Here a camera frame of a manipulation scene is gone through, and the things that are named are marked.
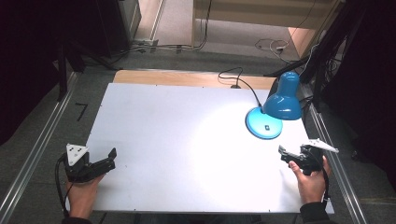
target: blue desk lamp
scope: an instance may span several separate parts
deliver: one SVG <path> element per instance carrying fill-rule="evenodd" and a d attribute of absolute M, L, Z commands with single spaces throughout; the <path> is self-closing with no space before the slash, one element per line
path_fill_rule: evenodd
<path fill-rule="evenodd" d="M 251 109 L 246 116 L 248 130 L 261 139 L 276 138 L 282 132 L 282 119 L 301 117 L 299 100 L 296 97 L 299 76 L 294 72 L 284 73 L 275 94 L 262 107 Z"/>

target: lamp base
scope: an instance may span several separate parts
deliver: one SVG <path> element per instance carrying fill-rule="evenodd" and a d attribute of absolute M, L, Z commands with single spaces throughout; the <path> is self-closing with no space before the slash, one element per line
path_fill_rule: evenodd
<path fill-rule="evenodd" d="M 281 119 L 262 113 L 261 107 L 251 109 L 246 116 L 247 129 L 260 139 L 273 139 L 280 135 L 283 128 Z"/>

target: sleeve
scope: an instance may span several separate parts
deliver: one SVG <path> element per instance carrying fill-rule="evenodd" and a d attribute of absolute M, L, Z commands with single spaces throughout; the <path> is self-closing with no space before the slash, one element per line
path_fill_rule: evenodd
<path fill-rule="evenodd" d="M 62 220 L 62 224 L 92 224 L 88 219 L 79 217 L 66 217 Z"/>
<path fill-rule="evenodd" d="M 322 203 L 306 203 L 300 208 L 304 224 L 336 224 L 330 221 Z"/>

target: metal bar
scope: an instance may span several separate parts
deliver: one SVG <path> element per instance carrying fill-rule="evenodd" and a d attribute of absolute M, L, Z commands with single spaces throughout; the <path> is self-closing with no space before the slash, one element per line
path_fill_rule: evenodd
<path fill-rule="evenodd" d="M 312 95 L 312 91 L 309 87 L 309 84 L 303 84 L 301 86 L 301 89 L 304 97 L 308 97 Z M 329 144 L 330 146 L 333 146 L 332 139 L 330 138 L 329 132 L 327 131 L 327 128 L 324 124 L 324 120 L 321 114 L 317 112 L 317 110 L 313 105 L 309 106 L 309 112 L 312 116 L 315 126 L 317 127 L 321 140 Z M 344 166 L 341 163 L 338 154 L 330 151 L 326 151 L 325 153 L 332 166 L 332 171 L 338 182 L 338 186 L 340 187 L 340 190 L 343 193 L 344 200 L 346 202 L 346 206 L 349 210 L 349 213 L 352 217 L 353 223 L 355 224 L 369 223 L 361 209 L 361 204 L 359 203 L 355 190 L 353 189 L 347 177 L 347 172 L 344 169 Z"/>
<path fill-rule="evenodd" d="M 0 223 L 8 223 L 8 220 L 11 218 L 14 209 L 20 200 L 26 186 L 32 177 L 33 172 L 41 159 L 41 156 L 46 149 L 47 143 L 49 142 L 56 126 L 58 125 L 58 121 L 61 118 L 64 109 L 66 108 L 70 96 L 72 95 L 75 85 L 77 83 L 77 75 L 76 73 L 72 73 L 69 80 L 69 92 L 62 99 L 61 102 L 58 102 L 54 107 L 49 119 L 44 126 L 43 131 L 38 136 L 35 145 L 33 146 L 28 158 L 23 164 L 20 172 L 17 177 L 14 179 L 13 183 L 10 185 L 8 192 L 6 194 L 6 198 L 3 200 L 2 205 L 0 207 Z"/>
<path fill-rule="evenodd" d="M 160 17 L 163 14 L 163 6 L 164 5 L 165 5 L 165 0 L 161 0 L 160 7 L 158 8 L 157 16 L 155 17 L 154 25 L 152 26 L 151 34 L 149 36 L 150 40 L 153 40 L 155 34 L 157 33 L 158 23 L 160 22 Z"/>

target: lamp cord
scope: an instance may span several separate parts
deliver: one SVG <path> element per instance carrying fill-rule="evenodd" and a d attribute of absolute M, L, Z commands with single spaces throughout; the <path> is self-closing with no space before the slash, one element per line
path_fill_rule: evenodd
<path fill-rule="evenodd" d="M 69 217 L 69 212 L 66 209 L 66 202 L 64 199 L 64 196 L 62 194 L 62 190 L 61 190 L 61 182 L 59 180 L 59 165 L 61 164 L 61 162 L 63 162 L 65 159 L 65 154 L 62 154 L 61 158 L 59 158 L 56 161 L 56 165 L 55 165 L 55 183 L 56 183 L 56 189 L 58 190 L 58 196 L 59 196 L 59 201 L 61 202 L 61 206 L 62 206 L 62 210 L 64 212 L 64 217 Z"/>
<path fill-rule="evenodd" d="M 237 77 L 222 77 L 222 76 L 221 76 L 221 74 L 224 74 L 224 73 L 227 73 L 227 72 L 231 72 L 231 71 L 233 71 L 233 70 L 235 70 L 235 69 L 240 69 L 240 72 L 239 72 L 239 74 L 238 74 Z M 232 68 L 232 69 L 228 69 L 228 70 L 225 70 L 225 71 L 220 72 L 220 73 L 218 74 L 218 79 L 219 79 L 219 78 L 221 78 L 221 79 L 236 79 L 236 83 L 235 83 L 236 88 L 239 87 L 239 86 L 238 86 L 238 81 L 241 81 L 241 82 L 245 83 L 245 85 L 247 85 L 247 86 L 250 88 L 250 90 L 253 92 L 254 97 L 256 98 L 258 107 L 261 107 L 262 104 L 260 103 L 259 97 L 257 97 L 257 94 L 256 94 L 256 92 L 253 90 L 253 88 L 252 88 L 249 84 L 247 84 L 246 81 L 244 81 L 243 79 L 239 78 L 239 77 L 242 75 L 242 72 L 243 72 L 243 71 L 244 71 L 244 69 L 243 69 L 242 67 L 235 67 L 235 68 Z"/>

